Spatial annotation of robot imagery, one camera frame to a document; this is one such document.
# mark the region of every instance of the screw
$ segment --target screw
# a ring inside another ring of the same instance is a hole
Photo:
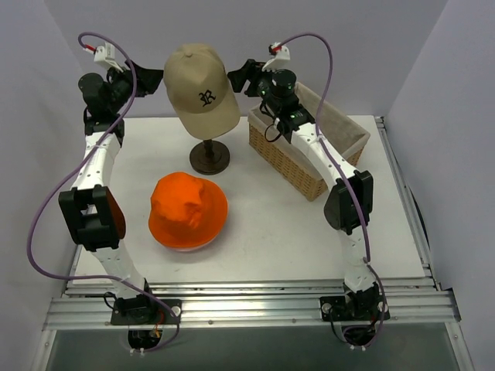
[[[330,313],[330,309],[332,309],[332,305],[330,305],[329,303],[325,303],[324,305],[322,305],[322,312],[326,315]]]
[[[384,310],[384,303],[382,301],[380,301],[378,303],[378,310],[379,311],[387,311],[388,310],[388,305],[385,305],[385,310]]]
[[[177,305],[174,305],[171,309],[173,311],[173,314],[176,315],[176,317],[180,316],[182,310]]]

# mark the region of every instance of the cable connector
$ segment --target cable connector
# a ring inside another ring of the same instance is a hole
[[[105,43],[105,46],[99,46],[94,52],[94,62],[106,70],[114,67],[119,72],[124,72],[122,67],[115,62],[115,46]]]
[[[288,51],[287,46],[279,46],[280,43],[273,43],[268,50],[274,57],[271,58],[263,68],[262,71],[276,71],[280,70],[289,60],[291,60],[291,54]]]

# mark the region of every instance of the orange bucket hat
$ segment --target orange bucket hat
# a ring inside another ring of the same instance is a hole
[[[149,230],[166,247],[201,247],[217,236],[227,220],[227,198],[220,187],[185,172],[161,178],[151,203]]]

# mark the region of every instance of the gray floor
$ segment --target gray floor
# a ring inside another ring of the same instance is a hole
[[[80,370],[458,370],[444,325],[387,325],[366,352],[329,327],[184,329],[168,348],[140,358],[126,331],[58,332],[49,371]]]

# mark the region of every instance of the black joint bracket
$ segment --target black joint bracket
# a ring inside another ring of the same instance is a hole
[[[356,170],[354,174],[348,180],[363,210],[364,220],[368,224],[373,210],[373,176],[368,171]],[[330,191],[323,212],[326,221],[333,229],[343,230],[347,235],[352,234],[353,229],[360,226],[356,207],[342,179],[337,179]]]
[[[72,240],[88,251],[118,248],[125,237],[125,218],[108,187],[71,189],[59,194],[59,205]]]

